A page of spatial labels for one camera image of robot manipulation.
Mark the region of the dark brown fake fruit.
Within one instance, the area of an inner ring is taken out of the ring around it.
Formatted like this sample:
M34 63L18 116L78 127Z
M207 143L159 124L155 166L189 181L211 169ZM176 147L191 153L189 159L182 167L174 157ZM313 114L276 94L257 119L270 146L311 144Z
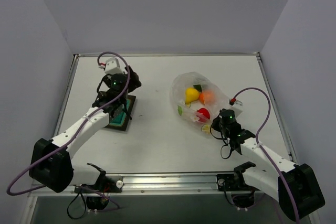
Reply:
M135 89L142 86L142 83L139 79L139 76L136 72L133 71L131 66L125 67L125 70L128 72L128 75L130 76L130 81L128 84L128 92L133 92Z

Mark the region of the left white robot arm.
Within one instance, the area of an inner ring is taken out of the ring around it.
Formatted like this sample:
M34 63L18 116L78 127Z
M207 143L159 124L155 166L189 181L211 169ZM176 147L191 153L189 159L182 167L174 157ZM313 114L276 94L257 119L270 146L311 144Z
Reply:
M105 188L106 173L102 168L92 163L76 167L72 159L92 136L127 110L130 74L117 73L110 78L110 88L98 93L92 107L76 123L50 140L36 142L29 168L31 178L56 193L80 184L94 192Z

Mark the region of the translucent plastic bag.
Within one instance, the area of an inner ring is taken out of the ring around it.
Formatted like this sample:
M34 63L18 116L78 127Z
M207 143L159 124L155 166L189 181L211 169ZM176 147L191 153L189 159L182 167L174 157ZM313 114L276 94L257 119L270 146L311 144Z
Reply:
M170 87L170 104L182 122L203 135L210 135L210 126L221 109L232 109L230 98L198 72L178 75Z

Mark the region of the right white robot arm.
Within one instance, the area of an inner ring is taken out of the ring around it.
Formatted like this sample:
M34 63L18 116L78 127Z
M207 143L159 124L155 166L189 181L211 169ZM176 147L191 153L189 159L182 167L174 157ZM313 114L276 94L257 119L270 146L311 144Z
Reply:
M212 129L228 141L230 151L246 157L247 162L234 168L230 183L241 189L255 188L276 200L282 212L297 221L325 205L325 199L313 169L280 156L257 136L243 129L235 112L222 109L213 119Z

